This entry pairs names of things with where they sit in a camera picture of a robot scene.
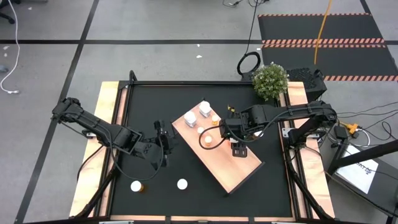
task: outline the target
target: orange and white striped tape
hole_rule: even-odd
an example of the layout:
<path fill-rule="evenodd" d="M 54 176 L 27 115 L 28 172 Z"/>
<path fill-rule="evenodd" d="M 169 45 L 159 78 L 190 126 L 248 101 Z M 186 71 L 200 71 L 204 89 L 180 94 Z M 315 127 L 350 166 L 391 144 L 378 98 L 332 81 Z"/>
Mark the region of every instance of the orange and white striped tape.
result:
<path fill-rule="evenodd" d="M 316 44 L 264 44 L 261 48 L 309 48 Z M 386 48 L 384 44 L 320 44 L 319 48 Z"/>
<path fill-rule="evenodd" d="M 398 81 L 398 75 L 327 75 L 325 81 Z"/>
<path fill-rule="evenodd" d="M 324 16 L 325 14 L 321 13 L 311 13 L 311 14 L 260 14 L 258 17 L 263 17 L 263 16 Z M 372 16 L 371 14 L 367 12 L 360 12 L 360 13 L 331 13 L 328 14 L 328 16 L 363 16 L 363 15 L 369 15 Z"/>
<path fill-rule="evenodd" d="M 263 44 L 317 44 L 317 39 L 272 39 Z M 382 44 L 383 38 L 319 39 L 319 44 Z"/>

